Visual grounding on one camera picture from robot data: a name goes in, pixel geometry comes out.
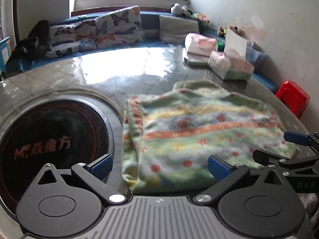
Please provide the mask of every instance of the window sill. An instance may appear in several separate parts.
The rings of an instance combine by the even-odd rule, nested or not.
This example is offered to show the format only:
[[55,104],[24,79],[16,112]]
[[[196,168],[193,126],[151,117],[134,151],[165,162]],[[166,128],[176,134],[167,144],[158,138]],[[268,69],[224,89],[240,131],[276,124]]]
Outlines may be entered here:
[[174,3],[188,6],[186,0],[75,0],[73,11],[81,11],[92,8],[122,7],[139,5],[140,7],[170,9]]

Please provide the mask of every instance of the pillow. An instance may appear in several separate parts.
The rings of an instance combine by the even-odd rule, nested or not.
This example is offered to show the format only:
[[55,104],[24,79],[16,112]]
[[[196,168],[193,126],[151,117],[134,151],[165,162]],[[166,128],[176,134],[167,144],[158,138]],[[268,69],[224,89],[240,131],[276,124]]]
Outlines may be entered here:
[[199,33],[198,21],[160,15],[159,32],[163,43],[184,43],[187,34]]
[[50,27],[48,44],[59,44],[61,41],[78,41],[81,39],[94,39],[95,20],[85,20],[68,25],[55,25]]
[[56,57],[64,57],[76,52],[96,49],[96,44],[93,39],[81,39],[78,41],[65,42],[60,41],[57,45],[50,45],[45,54],[46,59]]
[[98,48],[144,41],[139,6],[110,12],[95,18],[95,43]]

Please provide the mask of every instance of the metal screw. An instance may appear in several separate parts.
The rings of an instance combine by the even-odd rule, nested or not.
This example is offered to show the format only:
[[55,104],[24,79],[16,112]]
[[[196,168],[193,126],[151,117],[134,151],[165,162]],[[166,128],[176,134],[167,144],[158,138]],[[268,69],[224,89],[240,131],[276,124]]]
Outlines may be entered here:
[[110,201],[119,203],[125,200],[125,197],[121,194],[113,194],[108,198]]
[[212,197],[210,195],[201,194],[196,196],[195,198],[198,202],[209,202],[212,200]]

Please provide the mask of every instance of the black glass cooktop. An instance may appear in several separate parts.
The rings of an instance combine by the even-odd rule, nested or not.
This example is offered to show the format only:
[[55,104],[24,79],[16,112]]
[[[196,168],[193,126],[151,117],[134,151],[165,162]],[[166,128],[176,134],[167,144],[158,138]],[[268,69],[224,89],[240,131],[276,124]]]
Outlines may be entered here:
[[15,207],[46,163],[67,169],[108,153],[108,133],[101,115],[78,101],[36,106],[7,131],[0,145],[0,195]]

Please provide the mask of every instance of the red stool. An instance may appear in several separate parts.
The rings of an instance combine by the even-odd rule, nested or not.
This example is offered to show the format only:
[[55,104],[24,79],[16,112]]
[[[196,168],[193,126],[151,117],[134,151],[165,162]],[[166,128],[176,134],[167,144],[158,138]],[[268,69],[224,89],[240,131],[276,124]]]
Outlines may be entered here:
[[299,85],[289,80],[283,83],[276,96],[297,118],[301,118],[310,101],[310,96]]

